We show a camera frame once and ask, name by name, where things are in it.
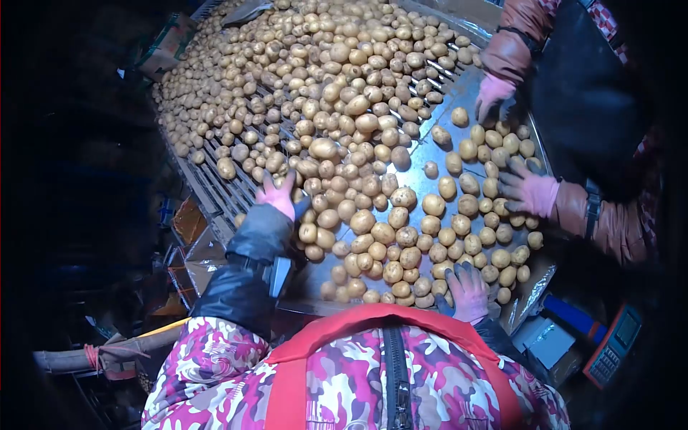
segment pink glove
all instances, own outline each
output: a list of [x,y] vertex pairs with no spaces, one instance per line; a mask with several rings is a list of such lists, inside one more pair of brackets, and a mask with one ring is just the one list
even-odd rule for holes
[[291,219],[292,222],[297,218],[301,218],[308,206],[310,206],[310,197],[306,195],[299,203],[292,203],[292,189],[294,188],[296,176],[294,170],[289,170],[284,178],[284,182],[282,182],[282,186],[277,189],[275,188],[275,183],[272,182],[272,174],[265,170],[263,174],[263,188],[256,192],[256,203],[274,206],[278,211]]
[[500,105],[504,100],[512,98],[516,93],[516,85],[509,80],[496,77],[493,74],[485,74],[480,83],[480,92],[475,99],[475,118],[482,124],[487,119],[487,114],[492,106]]
[[542,218],[549,218],[555,206],[559,183],[544,170],[528,160],[528,169],[521,163],[508,161],[508,166],[516,173],[499,173],[497,190],[510,199],[504,206],[512,212],[528,212]]
[[446,269],[444,278],[454,298],[452,318],[471,325],[478,324],[487,315],[487,294],[489,289],[482,280],[480,271],[469,262],[454,265],[454,273]]

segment worker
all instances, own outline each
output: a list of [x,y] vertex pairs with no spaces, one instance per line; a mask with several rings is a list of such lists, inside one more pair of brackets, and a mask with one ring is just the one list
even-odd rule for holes
[[601,0],[506,0],[481,59],[480,123],[497,107],[505,119],[521,87],[557,177],[615,202],[638,195],[651,103]]
[[493,107],[504,119],[505,101],[523,85],[559,178],[512,164],[516,177],[500,173],[502,190],[520,202],[510,209],[549,218],[621,264],[656,259],[661,149],[609,10],[599,0],[506,0],[481,58],[477,119]]
[[264,178],[160,370],[143,429],[570,428],[557,391],[478,335],[495,322],[469,264],[445,274],[452,317],[362,304],[268,351],[264,268],[284,255],[304,207],[290,199],[294,172],[280,189]]

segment pink camouflage jacket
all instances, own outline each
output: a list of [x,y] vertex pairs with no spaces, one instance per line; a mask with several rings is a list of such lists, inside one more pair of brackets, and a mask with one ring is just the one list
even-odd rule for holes
[[[500,429],[485,373],[453,342],[402,326],[414,429]],[[308,430],[387,429],[382,329],[337,339],[308,359]],[[220,318],[195,317],[160,370],[143,429],[262,429],[275,365],[267,342]],[[499,367],[529,429],[568,429],[562,397],[505,356]]]

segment rope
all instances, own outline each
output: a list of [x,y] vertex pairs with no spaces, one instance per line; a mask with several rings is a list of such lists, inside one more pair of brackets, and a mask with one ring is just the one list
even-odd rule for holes
[[89,365],[93,370],[98,371],[100,369],[100,351],[112,351],[112,350],[122,350],[122,351],[127,351],[127,352],[133,352],[134,354],[138,354],[140,356],[146,357],[146,358],[151,358],[150,355],[134,350],[132,348],[127,348],[123,346],[93,346],[89,345],[88,343],[84,345],[84,354],[86,355],[86,359],[88,360]]

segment work glove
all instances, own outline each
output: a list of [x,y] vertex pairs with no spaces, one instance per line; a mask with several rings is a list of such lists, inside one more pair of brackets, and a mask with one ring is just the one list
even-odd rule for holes
[[444,278],[454,298],[452,310],[444,296],[435,294],[439,311],[459,321],[478,324],[487,316],[487,294],[489,288],[480,276],[480,271],[469,262],[454,264],[454,271],[446,269]]
[[508,167],[514,174],[500,172],[497,191],[508,199],[504,207],[510,212],[527,212],[549,218],[557,199],[559,183],[547,176],[545,170],[532,160],[526,160],[526,165],[528,168],[509,160]]
[[490,109],[499,106],[499,120],[505,121],[507,109],[504,101],[512,98],[514,94],[516,85],[513,82],[486,73],[475,99],[475,119],[482,124],[487,119]]

